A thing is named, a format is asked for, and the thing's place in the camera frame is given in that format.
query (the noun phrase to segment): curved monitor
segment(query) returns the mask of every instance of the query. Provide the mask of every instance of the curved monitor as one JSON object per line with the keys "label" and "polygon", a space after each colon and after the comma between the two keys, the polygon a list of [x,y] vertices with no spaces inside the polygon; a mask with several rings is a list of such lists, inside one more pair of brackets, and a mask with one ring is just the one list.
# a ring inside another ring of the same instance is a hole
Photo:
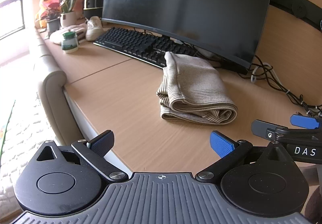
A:
{"label": "curved monitor", "polygon": [[249,68],[269,0],[104,0],[102,20],[167,35]]}

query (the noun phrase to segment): ribbed gray plate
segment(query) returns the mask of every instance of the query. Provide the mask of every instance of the ribbed gray plate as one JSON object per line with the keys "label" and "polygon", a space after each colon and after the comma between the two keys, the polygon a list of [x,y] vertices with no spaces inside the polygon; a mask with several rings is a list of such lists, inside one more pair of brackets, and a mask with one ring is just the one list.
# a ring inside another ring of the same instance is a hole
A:
{"label": "ribbed gray plate", "polygon": [[83,212],[57,218],[25,212],[14,223],[310,224],[299,213],[271,219],[249,215],[226,202],[215,185],[198,182],[189,173],[135,173],[127,182],[111,184]]}

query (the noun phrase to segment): beige leather chair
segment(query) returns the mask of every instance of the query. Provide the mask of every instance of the beige leather chair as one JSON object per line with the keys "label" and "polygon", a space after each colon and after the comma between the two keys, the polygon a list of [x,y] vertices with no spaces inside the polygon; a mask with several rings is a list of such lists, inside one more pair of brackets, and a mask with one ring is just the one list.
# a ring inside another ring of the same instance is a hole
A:
{"label": "beige leather chair", "polygon": [[33,72],[38,95],[48,121],[61,145],[83,139],[63,93],[66,74],[56,63],[36,29],[31,29],[29,51],[34,61]]}

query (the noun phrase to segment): metal screw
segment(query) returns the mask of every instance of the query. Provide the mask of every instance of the metal screw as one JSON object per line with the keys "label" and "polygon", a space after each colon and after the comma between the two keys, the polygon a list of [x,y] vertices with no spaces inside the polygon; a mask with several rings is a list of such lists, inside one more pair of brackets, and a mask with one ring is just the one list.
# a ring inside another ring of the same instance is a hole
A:
{"label": "metal screw", "polygon": [[214,177],[214,174],[209,171],[202,171],[198,173],[198,177],[202,180],[209,180]]}
{"label": "metal screw", "polygon": [[120,180],[122,178],[125,177],[125,173],[124,172],[120,172],[120,171],[115,171],[115,172],[112,172],[109,177],[111,179],[114,179],[114,180]]}

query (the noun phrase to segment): glass jar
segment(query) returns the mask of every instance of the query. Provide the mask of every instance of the glass jar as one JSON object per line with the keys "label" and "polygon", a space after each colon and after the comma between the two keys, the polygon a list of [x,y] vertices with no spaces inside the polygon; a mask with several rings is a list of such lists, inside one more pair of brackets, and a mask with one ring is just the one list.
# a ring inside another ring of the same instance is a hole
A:
{"label": "glass jar", "polygon": [[64,33],[62,36],[62,50],[64,53],[72,53],[78,50],[79,43],[76,32],[69,31]]}

